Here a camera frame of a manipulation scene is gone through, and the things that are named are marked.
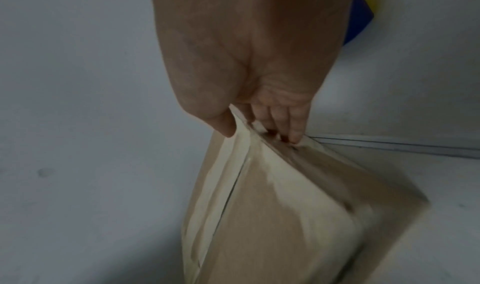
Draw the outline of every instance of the brown cardboard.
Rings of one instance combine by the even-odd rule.
[[[305,137],[214,133],[182,228],[186,284],[359,284],[425,200]]]

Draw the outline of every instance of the white background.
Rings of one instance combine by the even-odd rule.
[[[343,49],[308,134],[478,140],[479,8],[382,0]],[[175,103],[150,0],[0,0],[0,283],[180,282],[180,222],[209,138]],[[413,181],[439,215],[414,245],[457,228],[423,252],[443,249],[439,265],[457,268],[440,278],[403,250],[378,283],[477,283],[478,173],[448,171],[444,189],[431,174],[473,161],[400,157],[423,165]],[[442,261],[449,249],[458,255]]]

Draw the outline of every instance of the hand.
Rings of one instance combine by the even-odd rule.
[[[235,105],[297,143],[342,46],[350,1],[153,0],[178,102],[227,137]]]

